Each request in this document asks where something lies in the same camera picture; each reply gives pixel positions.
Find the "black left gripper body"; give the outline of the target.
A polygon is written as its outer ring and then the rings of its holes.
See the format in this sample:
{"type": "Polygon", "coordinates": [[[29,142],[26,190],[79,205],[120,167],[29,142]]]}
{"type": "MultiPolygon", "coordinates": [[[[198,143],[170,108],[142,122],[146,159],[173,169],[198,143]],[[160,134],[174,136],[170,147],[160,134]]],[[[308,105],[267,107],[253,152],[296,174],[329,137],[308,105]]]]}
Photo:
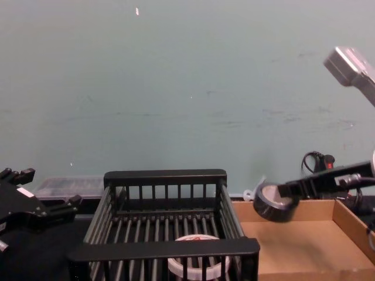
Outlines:
{"type": "Polygon", "coordinates": [[[30,191],[1,180],[1,235],[41,229],[47,215],[47,208],[30,191]]]}

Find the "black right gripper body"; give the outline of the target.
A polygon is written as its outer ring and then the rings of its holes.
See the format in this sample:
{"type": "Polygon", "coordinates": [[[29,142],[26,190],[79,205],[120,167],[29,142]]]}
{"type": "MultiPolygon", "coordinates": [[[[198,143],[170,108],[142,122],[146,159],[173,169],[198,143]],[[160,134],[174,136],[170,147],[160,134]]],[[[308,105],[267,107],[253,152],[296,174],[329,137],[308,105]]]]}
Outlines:
{"type": "Polygon", "coordinates": [[[349,191],[373,186],[373,162],[371,160],[337,167],[334,191],[349,191]]]}

